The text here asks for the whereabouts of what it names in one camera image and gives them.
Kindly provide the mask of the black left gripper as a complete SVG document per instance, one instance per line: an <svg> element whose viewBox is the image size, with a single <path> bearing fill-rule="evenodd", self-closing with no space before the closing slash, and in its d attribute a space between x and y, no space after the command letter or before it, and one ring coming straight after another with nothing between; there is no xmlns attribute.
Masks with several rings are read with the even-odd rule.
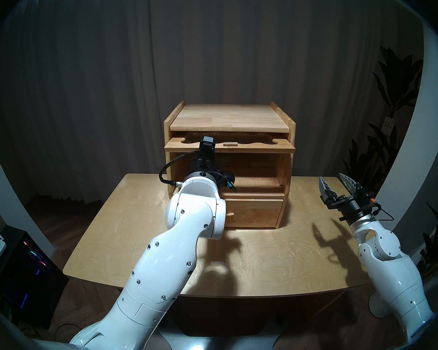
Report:
<svg viewBox="0 0 438 350"><path fill-rule="evenodd" d="M194 176L202 176L200 173L204 173L204 177L207 177L215 182L223 182L223 176L219 172L218 165L210 160L215 159L215 140L213 137L202 136L201 137L201 149L199 149L199 158L194 158L187 171L187 178Z"/></svg>

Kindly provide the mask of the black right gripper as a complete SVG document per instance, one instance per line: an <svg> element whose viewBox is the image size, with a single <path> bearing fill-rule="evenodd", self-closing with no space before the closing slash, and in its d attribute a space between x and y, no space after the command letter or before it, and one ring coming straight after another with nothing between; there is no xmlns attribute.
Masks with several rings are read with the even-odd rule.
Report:
<svg viewBox="0 0 438 350"><path fill-rule="evenodd" d="M369 200L369 191L354 179L339 173L339 179L346 190L360 200ZM356 220L369 215L373 208L373 202L365 205L358 204L355 196L338 196L323 177L319 177L320 198L328 209L336 209L341 213L340 222L354 223Z"/></svg>

